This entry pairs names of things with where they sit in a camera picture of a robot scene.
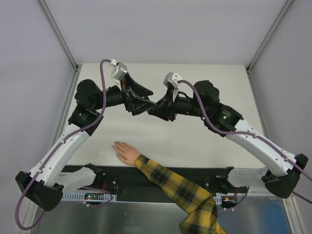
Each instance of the white table surface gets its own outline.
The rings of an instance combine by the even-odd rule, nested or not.
[[[220,90],[220,101],[232,106],[258,131],[262,132],[256,105],[242,65],[192,64],[126,64],[132,78],[154,92],[150,99],[158,101],[166,92],[163,85],[170,72],[195,83],[209,80]],[[106,87],[113,86],[112,67],[104,65]],[[92,79],[101,88],[99,64],[84,63],[79,82]],[[181,91],[193,96],[186,84]],[[76,106],[73,99],[69,116]],[[116,157],[111,145],[124,141],[163,166],[193,168],[259,168],[263,164],[235,143],[212,133],[198,117],[178,115],[166,122],[143,113],[133,117],[124,105],[109,107],[93,135],[76,151],[68,165],[93,163],[102,166],[126,166]]]

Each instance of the yellow plaid shirt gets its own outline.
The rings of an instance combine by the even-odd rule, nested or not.
[[[225,234],[217,218],[214,197],[205,189],[140,155],[135,166],[189,214],[180,224],[184,234]]]

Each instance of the white wall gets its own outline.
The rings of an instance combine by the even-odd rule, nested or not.
[[[47,0],[76,61],[248,65],[285,0]]]
[[[35,0],[0,7],[0,233],[15,229],[15,182],[45,155],[73,69]]]
[[[310,158],[312,174],[312,1],[297,0],[256,67],[252,79],[269,137],[286,150]],[[301,177],[297,192],[312,199],[312,183]],[[312,205],[297,199],[308,233]]]

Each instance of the cable clip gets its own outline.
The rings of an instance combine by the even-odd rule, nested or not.
[[[109,65],[111,65],[112,67],[117,66],[117,61],[115,59],[111,59],[111,62],[109,63]]]
[[[288,160],[291,160],[288,156],[286,156],[286,158],[284,158],[284,161],[287,162]]]
[[[169,72],[166,75],[166,77],[164,79],[164,82],[163,82],[163,84],[166,87],[168,87],[169,84],[172,84],[172,86],[174,87],[173,100],[172,100],[173,102],[175,101],[176,96],[177,96],[177,94],[179,92],[179,85],[180,85],[178,83],[179,80],[182,80],[182,77],[179,74],[173,73],[173,72]]]

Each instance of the metal frame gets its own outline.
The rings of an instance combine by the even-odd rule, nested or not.
[[[283,203],[292,234],[308,234],[302,221],[295,196],[283,199]]]
[[[267,34],[265,35],[263,41],[261,42],[256,54],[254,55],[252,61],[250,62],[250,65],[247,67],[247,71],[248,73],[253,69],[254,65],[257,63],[259,57],[261,56],[261,54],[263,53],[263,51],[266,49],[269,41],[271,40],[274,32],[277,30],[277,28],[279,27],[279,25],[281,24],[284,16],[286,15],[286,13],[289,11],[290,7],[292,6],[292,4],[294,3],[295,0],[286,0],[286,2],[284,3],[284,5],[282,6],[282,9],[279,11],[278,15],[276,16],[273,24],[271,25],[271,27],[269,28]]]
[[[262,111],[261,111],[261,107],[259,105],[259,101],[258,101],[258,97],[257,97],[257,93],[254,89],[254,85],[253,85],[253,82],[252,82],[252,78],[250,76],[250,72],[251,70],[254,68],[254,66],[256,65],[258,59],[260,58],[261,54],[263,53],[263,51],[265,51],[265,49],[267,48],[267,45],[268,43],[270,42],[270,40],[272,39],[272,36],[274,35],[274,32],[277,30],[277,28],[279,27],[279,25],[281,24],[284,16],[286,15],[286,13],[289,11],[289,9],[291,8],[292,4],[294,3],[295,0],[286,0],[283,7],[281,8],[280,12],[278,13],[277,17],[275,18],[273,24],[271,25],[271,27],[269,28],[267,34],[265,35],[263,41],[261,42],[257,52],[255,53],[252,61],[250,62],[250,65],[247,67],[246,69],[246,72],[247,72],[247,76],[248,76],[248,79],[249,79],[249,82],[250,82],[250,87],[251,87],[251,90],[252,90],[252,93],[253,93],[253,96],[254,96],[254,100],[255,100],[255,103],[256,103],[256,107],[257,107],[257,110],[258,110],[258,114],[259,114],[259,117],[260,117],[260,122],[261,122],[261,125],[262,125],[262,129],[263,129],[263,132],[264,132],[264,135],[267,137],[268,134],[267,134],[267,130],[266,130],[266,127],[265,127],[265,124],[264,124],[264,121],[263,121],[263,115],[262,115]],[[69,85],[69,89],[68,89],[68,92],[67,92],[67,95],[66,95],[66,99],[64,101],[64,104],[62,106],[62,111],[61,111],[61,115],[60,115],[60,118],[59,118],[59,121],[57,123],[57,126],[56,126],[56,129],[55,129],[55,132],[53,134],[53,137],[51,139],[51,143],[50,143],[50,146],[52,146],[54,144],[54,142],[56,141],[56,139],[58,139],[58,137],[60,136],[64,126],[65,126],[65,123],[66,123],[66,118],[67,118],[67,115],[68,115],[68,112],[69,112],[69,107],[70,107],[70,104],[71,104],[71,100],[73,98],[73,95],[74,95],[74,91],[75,91],[75,87],[77,85],[77,81],[78,81],[78,77],[79,77],[79,74],[80,74],[80,69],[81,69],[81,66],[79,66],[46,1],[45,0],[37,0],[40,8],[42,9],[43,11],[43,14],[45,15],[50,27],[51,27],[51,30],[53,31],[53,33],[55,34],[62,50],[64,51],[66,57],[68,58],[69,62],[71,63],[73,69],[74,69],[74,76],[70,82],[70,85]],[[264,189],[259,189],[259,188],[251,188],[250,189],[250,193],[249,195],[252,195],[252,196],[273,196],[271,193],[269,193],[268,191],[264,190]],[[33,202],[31,202],[29,199],[25,198],[25,206],[24,206],[24,209],[22,210],[21,212],[21,223],[24,225],[24,226],[30,226],[32,225],[33,221],[34,221],[34,218],[35,218],[35,214],[36,214],[36,211],[37,211],[37,205]],[[305,230],[305,226],[303,224],[303,221],[302,221],[302,218],[301,218],[301,215],[300,215],[300,212],[299,212],[299,209],[298,209],[298,206],[297,206],[297,203],[296,203],[296,200],[295,200],[295,197],[294,196],[291,196],[289,197],[288,199],[284,199],[284,206],[285,206],[285,210],[286,210],[286,215],[287,215],[287,218],[289,220],[289,223],[290,223],[290,227],[291,227],[291,230],[292,230],[292,233],[293,234],[306,234],[307,231]],[[28,234],[30,233],[30,231],[22,231],[20,229],[17,228],[17,230],[15,231],[15,233],[17,234]]]
[[[67,56],[69,62],[71,63],[73,69],[77,69],[78,68],[78,64],[76,63],[72,53],[70,52],[69,48],[68,48],[68,45],[62,35],[62,33],[60,32],[60,29],[57,25],[57,23],[55,22],[54,20],[54,17],[46,3],[45,0],[37,0],[40,8],[42,9],[42,12],[44,14],[44,16],[46,17],[54,35],[56,36],[58,42],[59,42],[59,45],[61,46],[62,50],[64,51],[65,55]]]

